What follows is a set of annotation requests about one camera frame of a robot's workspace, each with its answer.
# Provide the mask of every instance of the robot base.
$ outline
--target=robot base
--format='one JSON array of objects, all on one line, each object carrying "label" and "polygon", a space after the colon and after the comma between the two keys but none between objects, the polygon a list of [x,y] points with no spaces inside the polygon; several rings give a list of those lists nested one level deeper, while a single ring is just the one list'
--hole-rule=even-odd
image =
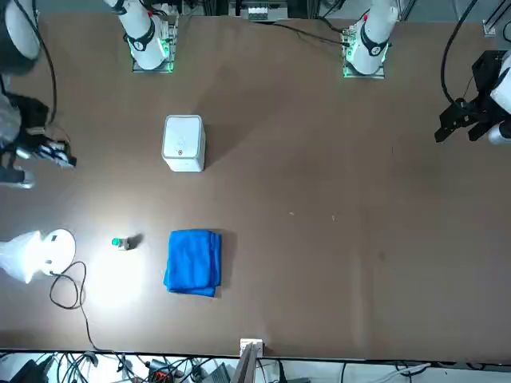
[{"label": "robot base", "polygon": [[164,25],[167,26],[164,30],[165,39],[161,40],[161,48],[165,52],[163,62],[155,69],[147,70],[142,69],[135,60],[133,60],[132,71],[134,73],[172,73],[174,71],[174,60],[176,59],[176,43],[177,43],[177,27],[179,15],[173,18],[173,15],[168,16]]},{"label": "robot base", "polygon": [[341,41],[347,42],[350,44],[350,46],[343,46],[342,56],[343,56],[343,77],[345,78],[378,78],[378,79],[384,79],[385,78],[385,71],[383,69],[383,62],[380,68],[376,73],[366,75],[361,74],[353,68],[353,66],[348,62],[347,58],[351,55],[351,51],[353,49],[353,45],[356,44],[357,38],[356,38],[356,30],[355,26],[350,26],[349,29],[344,30],[341,33]]}]

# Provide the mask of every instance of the black cable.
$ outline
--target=black cable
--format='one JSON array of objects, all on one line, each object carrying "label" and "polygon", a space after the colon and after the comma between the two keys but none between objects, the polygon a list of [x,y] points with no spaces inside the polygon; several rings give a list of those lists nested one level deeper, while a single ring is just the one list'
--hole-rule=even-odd
[{"label": "black cable", "polygon": [[341,8],[343,8],[343,5],[344,3],[346,2],[346,0],[337,0],[337,2],[335,2],[334,4],[332,4],[332,6],[328,9],[328,11],[323,15],[323,17],[325,18],[326,16],[328,16],[330,14],[330,12],[332,10],[334,10],[335,7],[338,7],[337,10],[340,10]]},{"label": "black cable", "polygon": [[261,364],[261,360],[257,359],[257,363],[259,364],[259,368],[261,369],[261,373],[263,373],[264,383],[268,383],[268,381],[266,380],[266,373],[264,373],[264,368],[263,368],[263,365]]},{"label": "black cable", "polygon": [[71,354],[71,359],[73,359],[73,372],[72,374],[69,375],[68,377],[68,381],[70,381],[71,377],[72,376],[77,376],[77,371],[78,371],[78,377],[80,378],[80,381],[81,383],[88,383],[87,379],[85,379],[85,377],[83,376],[83,374],[81,373],[81,370],[80,370],[80,366],[81,366],[81,363],[83,362],[90,362],[90,360],[86,357],[85,354],[82,354],[80,357],[78,357],[78,359],[74,359],[74,356]]},{"label": "black cable", "polygon": [[[69,271],[69,269],[71,269],[71,267],[73,266],[76,266],[76,265],[82,265],[83,266],[83,279],[81,280],[81,283],[80,283],[80,289],[78,289],[78,285],[77,285],[77,282],[71,278],[70,276],[68,276],[66,273]],[[83,308],[83,303],[84,303],[84,294],[83,294],[83,290],[84,290],[84,286],[85,286],[85,280],[87,278],[87,266],[82,262],[82,261],[75,261],[73,263],[71,263],[64,271],[62,271],[60,274],[57,274],[57,273],[52,273],[52,275],[55,277],[54,281],[52,282],[51,286],[50,286],[50,300],[51,302],[64,309],[64,310],[76,310],[76,309],[80,309],[81,313],[83,314],[83,318],[85,319],[85,329],[87,331],[87,339],[89,340],[89,343],[90,345],[94,348],[95,351],[99,352],[99,353],[112,353],[116,358],[117,360],[119,361],[119,363],[122,365],[122,368],[125,369],[126,373],[128,374],[131,374],[133,375],[135,378],[137,379],[140,379],[142,380],[141,377],[137,376],[124,362],[123,360],[123,357],[120,357],[118,355],[118,353],[116,353],[115,351],[113,351],[112,349],[100,349],[99,347],[97,347],[94,342],[93,342],[93,339],[90,335],[90,326],[89,326],[89,319],[87,318],[87,314],[85,313],[85,310]],[[61,280],[61,278],[64,278],[64,279],[67,279],[69,281],[71,281],[71,283],[73,284],[74,286],[74,290],[75,290],[75,293],[76,293],[76,298],[74,300],[74,303],[73,305],[70,305],[70,306],[66,306],[66,305],[63,305],[57,301],[55,301],[55,299],[53,299],[53,289],[55,288],[57,282],[59,280]]]},{"label": "black cable", "polygon": [[508,21],[505,23],[504,25],[504,28],[502,28],[502,37],[504,38],[504,40],[506,40],[507,42],[511,42],[511,39],[509,39],[506,35],[505,35],[505,29],[508,27],[509,23],[511,23],[511,21]]},{"label": "black cable", "polygon": [[499,20],[505,15],[505,13],[509,10],[509,8],[511,8],[511,3],[508,4],[508,6],[506,8],[504,8],[504,10],[502,11],[502,13],[498,16],[498,18],[495,19],[495,21],[493,22],[493,24],[491,26],[488,27],[488,30],[491,30],[495,24],[497,24],[499,22]]},{"label": "black cable", "polygon": [[55,68],[53,67],[53,61],[50,56],[50,52],[48,51],[48,48],[46,47],[46,44],[44,40],[41,37],[41,34],[39,33],[38,28],[34,25],[32,20],[30,19],[30,16],[25,11],[25,8],[19,3],[19,0],[14,0],[14,3],[16,6],[18,6],[19,10],[22,12],[23,16],[27,20],[27,22],[30,25],[30,28],[32,28],[32,31],[35,33],[36,37],[39,40],[39,44],[41,44],[42,50],[45,52],[46,60],[48,61],[48,66],[50,68],[50,75],[51,75],[51,86],[52,86],[52,92],[53,92],[53,105],[52,110],[50,114],[50,119],[48,120],[48,125],[52,124],[55,121],[55,114],[57,113],[57,78],[55,76]]},{"label": "black cable", "polygon": [[328,20],[325,19],[324,16],[318,16],[318,20],[320,20],[321,22],[324,22],[325,24],[327,24],[328,28],[330,28],[331,30],[337,32],[338,34],[341,34],[343,32],[342,29],[334,27],[331,22],[329,22]]},{"label": "black cable", "polygon": [[344,383],[344,372],[346,371],[347,365],[348,365],[347,363],[344,363],[343,365],[343,370],[341,371],[341,379],[339,380],[339,383]]},{"label": "black cable", "polygon": [[32,14],[34,15],[34,20],[35,20],[36,25],[39,27],[38,10],[37,10],[37,5],[36,5],[36,0],[32,0]]},{"label": "black cable", "polygon": [[61,383],[61,367],[62,367],[62,361],[64,360],[65,353],[62,354],[61,358],[58,360],[57,363],[57,383]]},{"label": "black cable", "polygon": [[143,365],[145,365],[145,361],[144,361],[144,359],[142,359],[142,358],[140,357],[140,355],[135,355],[135,357],[137,357],[137,359],[138,359],[139,361],[141,361],[141,363],[142,363]]},{"label": "black cable", "polygon": [[466,96],[467,92],[469,91],[470,84],[472,84],[472,80],[473,80],[473,75],[470,77],[469,82],[467,82],[465,92],[463,92],[463,96],[461,97],[464,100],[465,100],[465,96]]},{"label": "black cable", "polygon": [[[153,372],[153,374],[154,374],[154,373],[163,372],[163,371],[168,371],[168,372],[167,372],[167,374],[166,374],[166,375],[164,375],[163,377],[161,377],[160,379],[158,379],[158,380],[156,381],[156,383],[160,383],[160,382],[162,382],[162,381],[167,380],[167,378],[168,378],[169,376],[171,376],[171,375],[174,373],[174,371],[176,371],[176,370],[177,370],[177,368],[178,368],[180,365],[182,365],[182,364],[183,364],[183,363],[185,363],[185,362],[188,362],[189,360],[191,360],[191,358],[190,358],[190,357],[186,357],[185,359],[180,359],[179,361],[174,361],[174,362],[173,362],[173,363],[171,363],[170,365],[166,365],[165,367],[162,367],[162,368],[157,369],[156,371],[154,371],[154,372]],[[145,379],[144,379],[141,383],[145,383],[145,382],[147,382],[148,380],[149,380],[149,377],[145,378]]]},{"label": "black cable", "polygon": [[457,105],[463,113],[467,113],[469,115],[474,115],[474,113],[467,111],[464,109],[461,105],[459,105],[449,94],[449,91],[447,90],[446,85],[446,62],[447,62],[447,53],[449,52],[450,47],[453,44],[454,39],[456,38],[456,35],[458,34],[458,31],[460,30],[461,26],[463,25],[463,22],[465,21],[466,17],[469,15],[470,11],[472,10],[473,6],[476,5],[478,0],[472,0],[469,4],[469,6],[466,7],[465,12],[461,16],[459,22],[457,23],[456,27],[454,28],[453,33],[450,35],[449,41],[446,44],[446,47],[444,49],[444,54],[442,55],[442,64],[440,66],[440,82],[442,84],[442,91],[444,93],[444,96],[446,96],[446,99],[452,104]]},{"label": "black cable", "polygon": [[414,371],[414,372],[410,372],[410,371],[407,371],[405,373],[402,373],[401,370],[399,369],[399,364],[401,365],[404,365],[405,366],[405,369],[407,369],[409,366],[408,364],[405,362],[405,361],[398,361],[394,364],[394,367],[396,368],[396,371],[399,372],[399,374],[402,376],[402,377],[409,377],[410,378],[410,381],[411,381],[411,378],[416,376],[416,375],[420,375],[421,373],[424,373],[424,371],[427,370],[427,367],[422,367],[419,371]]},{"label": "black cable", "polygon": [[342,41],[336,41],[336,40],[331,40],[330,38],[324,38],[322,36],[318,36],[317,34],[311,34],[309,32],[306,32],[305,30],[299,30],[298,28],[295,28],[293,26],[286,26],[284,24],[277,24],[277,23],[273,23],[273,24],[269,24],[271,26],[279,26],[281,28],[285,28],[287,30],[293,30],[295,32],[298,32],[299,34],[303,34],[304,36],[308,36],[310,38],[316,38],[322,42],[330,42],[332,44],[337,44],[337,45],[342,45],[342,46],[349,46],[349,44],[347,42],[342,42]]},{"label": "black cable", "polygon": [[469,369],[473,369],[474,371],[483,371],[486,368],[486,364],[484,363],[481,363],[481,367],[475,367],[472,363],[467,363],[466,365]]},{"label": "black cable", "polygon": [[202,362],[201,362],[201,363],[199,363],[198,365],[194,365],[194,366],[192,367],[192,370],[191,370],[188,374],[184,375],[184,376],[181,378],[181,380],[180,380],[180,381],[186,381],[186,380],[190,377],[190,375],[192,375],[192,373],[193,373],[193,370],[194,370],[194,369],[198,369],[198,368],[200,368],[202,365],[204,365],[204,364],[208,363],[208,362],[209,362],[209,361],[211,361],[211,360],[212,360],[212,357],[210,357],[210,358],[206,359],[205,361],[202,361]]},{"label": "black cable", "polygon": [[507,0],[502,0],[501,3],[498,5],[498,7],[495,9],[495,11],[489,16],[488,20],[485,21],[485,26],[488,25],[489,21],[492,19],[493,16],[498,12],[500,8],[507,2]]}]

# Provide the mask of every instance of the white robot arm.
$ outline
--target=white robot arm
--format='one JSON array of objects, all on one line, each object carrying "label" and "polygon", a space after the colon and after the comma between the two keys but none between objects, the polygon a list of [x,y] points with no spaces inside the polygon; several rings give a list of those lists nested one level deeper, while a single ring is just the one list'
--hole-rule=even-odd
[{"label": "white robot arm", "polygon": [[[125,28],[133,59],[142,69],[156,69],[168,59],[167,20],[150,16],[142,0],[105,1]],[[62,167],[73,168],[77,163],[69,142],[54,141],[44,134],[48,108],[33,98],[10,93],[6,87],[4,76],[28,73],[38,60],[41,44],[46,49],[38,35],[34,3],[0,0],[0,185],[16,188],[34,186],[34,176],[14,166],[17,156],[46,158]]]},{"label": "white robot arm", "polygon": [[157,68],[168,52],[162,45],[168,36],[166,21],[149,16],[140,0],[105,0],[119,17],[126,32],[126,40],[137,64],[145,70]]},{"label": "white robot arm", "polygon": [[371,75],[379,70],[397,20],[395,0],[374,0],[369,12],[357,21],[356,41],[347,58],[356,72]]}]

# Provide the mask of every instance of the floor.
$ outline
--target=floor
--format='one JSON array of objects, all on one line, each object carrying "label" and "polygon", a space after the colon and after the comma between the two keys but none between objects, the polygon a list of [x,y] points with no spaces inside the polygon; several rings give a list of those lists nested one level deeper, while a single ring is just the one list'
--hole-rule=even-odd
[{"label": "floor", "polygon": [[[50,372],[48,374],[49,383],[57,382],[57,361],[60,359],[60,354],[55,356]],[[0,362],[0,381],[8,381],[16,374],[23,364],[29,359],[37,360],[39,357],[46,358],[45,354],[40,353],[19,353],[5,357]],[[141,357],[144,361],[150,361],[152,357]],[[140,377],[147,376],[147,368],[136,357],[127,357],[132,363],[132,371]],[[179,357],[169,357],[170,362],[179,361]],[[204,363],[204,372],[211,373],[218,365],[224,363],[226,365],[229,375],[232,377],[236,370],[236,359],[213,359]],[[97,368],[89,368],[84,365],[81,369],[84,377],[94,383],[118,383],[126,379],[122,373],[117,372],[117,360],[112,356],[99,357]],[[257,369],[255,374],[255,383],[269,383],[279,379],[279,368],[274,360],[261,359],[261,365],[264,369],[264,376]],[[343,363],[341,362],[315,362],[315,361],[284,361],[284,371],[288,380],[295,378],[307,377],[311,379],[311,383],[340,383],[341,372]],[[60,377],[63,377],[66,370],[65,362],[61,365]],[[184,373],[188,373],[190,368],[187,368]],[[344,374],[344,382],[366,382],[366,383],[383,383],[384,381],[392,383],[406,383],[408,378],[399,375],[392,377],[388,380],[382,378],[389,373],[395,372],[392,366],[383,365],[356,365],[348,364]],[[504,382],[509,381],[509,373],[505,372],[490,372],[490,371],[473,371],[469,369],[433,369],[429,368],[424,373],[413,377],[415,383],[451,383],[451,382],[464,382],[464,383],[490,383],[490,382]]]}]

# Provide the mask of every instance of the white lamp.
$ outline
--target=white lamp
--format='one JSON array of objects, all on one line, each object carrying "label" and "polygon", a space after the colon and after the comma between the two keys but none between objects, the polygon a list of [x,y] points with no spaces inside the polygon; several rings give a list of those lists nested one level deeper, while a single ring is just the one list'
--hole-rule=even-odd
[{"label": "white lamp", "polygon": [[17,280],[29,283],[38,271],[61,274],[73,261],[75,251],[74,237],[67,230],[52,231],[44,239],[41,232],[31,231],[0,242],[0,267]]}]

